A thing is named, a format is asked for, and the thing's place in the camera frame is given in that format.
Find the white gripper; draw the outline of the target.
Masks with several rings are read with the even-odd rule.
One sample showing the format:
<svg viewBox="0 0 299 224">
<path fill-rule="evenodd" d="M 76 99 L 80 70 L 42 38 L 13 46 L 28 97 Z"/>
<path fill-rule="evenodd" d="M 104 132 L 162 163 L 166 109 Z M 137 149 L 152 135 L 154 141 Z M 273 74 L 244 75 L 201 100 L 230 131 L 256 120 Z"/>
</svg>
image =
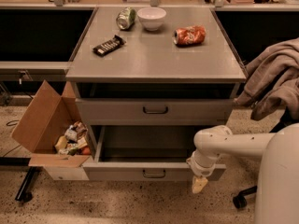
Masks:
<svg viewBox="0 0 299 224">
<path fill-rule="evenodd" d="M 186 160 L 187 164 L 190 166 L 192 172 L 195 175 L 192 179 L 193 194 L 201 192 L 202 189 L 206 186 L 206 184 L 208 183 L 206 177 L 212 175 L 216 167 L 216 161 L 216 157 L 206 156 L 198 150 L 195 150 L 192 155 Z"/>
</svg>

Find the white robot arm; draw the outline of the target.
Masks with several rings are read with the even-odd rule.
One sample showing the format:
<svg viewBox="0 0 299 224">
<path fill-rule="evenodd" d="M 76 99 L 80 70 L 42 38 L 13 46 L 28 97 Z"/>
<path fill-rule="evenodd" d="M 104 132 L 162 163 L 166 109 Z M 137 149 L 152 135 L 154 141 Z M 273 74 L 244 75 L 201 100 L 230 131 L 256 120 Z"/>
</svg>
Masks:
<svg viewBox="0 0 299 224">
<path fill-rule="evenodd" d="M 299 124 L 276 133 L 234 134 L 224 126 L 196 133 L 187 159 L 197 178 L 209 177 L 222 154 L 261 160 L 255 224 L 299 224 Z"/>
</svg>

